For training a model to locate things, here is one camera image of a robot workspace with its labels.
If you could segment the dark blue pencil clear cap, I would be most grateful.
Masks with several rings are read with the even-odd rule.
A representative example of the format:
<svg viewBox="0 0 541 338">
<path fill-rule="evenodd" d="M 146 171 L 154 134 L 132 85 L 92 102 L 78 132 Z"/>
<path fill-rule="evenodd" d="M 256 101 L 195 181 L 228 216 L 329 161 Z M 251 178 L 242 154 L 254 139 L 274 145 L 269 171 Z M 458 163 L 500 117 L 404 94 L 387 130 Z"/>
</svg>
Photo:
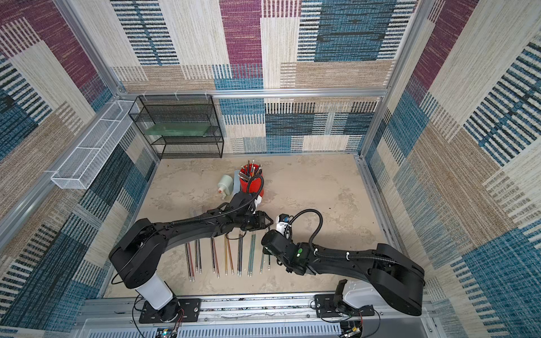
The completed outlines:
<svg viewBox="0 0 541 338">
<path fill-rule="evenodd" d="M 238 276 L 242 276 L 242 247 L 243 247 L 243 235 L 239 232 L 238 237 Z"/>
</svg>

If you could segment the black striped pencil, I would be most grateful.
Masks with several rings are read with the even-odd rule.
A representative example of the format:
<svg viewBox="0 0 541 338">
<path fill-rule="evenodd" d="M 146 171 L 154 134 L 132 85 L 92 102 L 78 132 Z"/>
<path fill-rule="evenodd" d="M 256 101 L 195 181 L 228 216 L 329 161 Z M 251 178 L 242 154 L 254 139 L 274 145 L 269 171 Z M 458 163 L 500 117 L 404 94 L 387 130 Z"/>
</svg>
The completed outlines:
<svg viewBox="0 0 541 338">
<path fill-rule="evenodd" d="M 195 272 L 199 273 L 199 241 L 194 241 L 194 264 Z"/>
<path fill-rule="evenodd" d="M 191 258 L 190 258 L 190 244 L 185 243 L 185 257 L 186 257 L 186 263 L 187 263 L 187 270 L 188 270 L 188 277 L 189 281 L 193 281 L 193 274 L 192 274 L 192 264 L 191 264 Z"/>
</svg>

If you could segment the red striped pencil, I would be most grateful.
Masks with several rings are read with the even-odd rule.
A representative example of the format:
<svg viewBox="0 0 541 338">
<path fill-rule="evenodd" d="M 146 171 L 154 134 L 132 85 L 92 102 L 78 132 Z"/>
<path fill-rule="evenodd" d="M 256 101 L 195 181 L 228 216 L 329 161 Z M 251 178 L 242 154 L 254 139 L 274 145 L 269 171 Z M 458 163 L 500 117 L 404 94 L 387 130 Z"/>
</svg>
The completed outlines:
<svg viewBox="0 0 541 338">
<path fill-rule="evenodd" d="M 191 244 L 188 242 L 187 244 L 187 256 L 190 264 L 190 279 L 192 282 L 195 282 L 195 271 L 194 271 L 194 261 L 192 257 L 192 250 L 191 250 Z"/>
</svg>

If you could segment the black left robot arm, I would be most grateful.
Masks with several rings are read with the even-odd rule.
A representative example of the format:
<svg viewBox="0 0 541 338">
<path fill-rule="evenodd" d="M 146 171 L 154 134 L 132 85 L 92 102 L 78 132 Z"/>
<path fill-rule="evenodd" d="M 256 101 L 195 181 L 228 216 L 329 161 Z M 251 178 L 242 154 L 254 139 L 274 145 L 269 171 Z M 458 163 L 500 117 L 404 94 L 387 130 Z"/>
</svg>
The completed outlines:
<svg viewBox="0 0 541 338">
<path fill-rule="evenodd" d="M 231 201 L 192 218 L 153 223 L 139 219 L 111 249 L 108 259 L 122 283 L 136 290 L 156 311 L 171 307 L 176 296 L 157 275 L 161 256 L 169 249 L 198 239 L 265 230 L 273 225 L 267 213 L 256 209 L 257 196 L 238 192 Z"/>
</svg>

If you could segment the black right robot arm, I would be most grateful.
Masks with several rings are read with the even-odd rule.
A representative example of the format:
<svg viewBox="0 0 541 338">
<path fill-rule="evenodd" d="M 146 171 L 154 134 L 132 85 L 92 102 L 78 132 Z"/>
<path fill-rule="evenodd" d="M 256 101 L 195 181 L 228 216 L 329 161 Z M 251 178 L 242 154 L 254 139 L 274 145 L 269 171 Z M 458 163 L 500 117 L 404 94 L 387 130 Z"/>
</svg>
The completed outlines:
<svg viewBox="0 0 541 338">
<path fill-rule="evenodd" d="M 306 242 L 294 243 L 276 230 L 263 236 L 263 252 L 271 254 L 289 273 L 339 275 L 371 284 L 395 310 L 422 313 L 425 270 L 388 244 L 375 249 L 345 251 Z"/>
</svg>

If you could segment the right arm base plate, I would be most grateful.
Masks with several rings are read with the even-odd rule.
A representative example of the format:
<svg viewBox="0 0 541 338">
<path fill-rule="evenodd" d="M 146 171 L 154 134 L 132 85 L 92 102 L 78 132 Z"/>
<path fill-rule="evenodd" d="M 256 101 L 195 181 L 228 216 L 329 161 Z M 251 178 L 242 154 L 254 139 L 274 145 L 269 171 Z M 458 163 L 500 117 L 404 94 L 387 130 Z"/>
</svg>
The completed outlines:
<svg viewBox="0 0 541 338">
<path fill-rule="evenodd" d="M 354 308 L 347 304 L 342 299 L 342 296 L 335 294 L 316 294 L 310 307 L 316 311 L 318 318 L 350 318 L 376 315 L 372 305 Z"/>
</svg>

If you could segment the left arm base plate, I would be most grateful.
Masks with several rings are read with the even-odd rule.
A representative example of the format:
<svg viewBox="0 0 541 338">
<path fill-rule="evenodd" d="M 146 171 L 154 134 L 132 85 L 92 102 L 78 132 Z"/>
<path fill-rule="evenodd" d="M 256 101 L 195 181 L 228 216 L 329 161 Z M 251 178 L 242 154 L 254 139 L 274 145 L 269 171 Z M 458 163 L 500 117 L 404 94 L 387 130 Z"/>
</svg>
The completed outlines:
<svg viewBox="0 0 541 338">
<path fill-rule="evenodd" d="M 160 310 L 145 301 L 138 324 L 195 323 L 200 308 L 201 299 L 173 299 Z"/>
</svg>

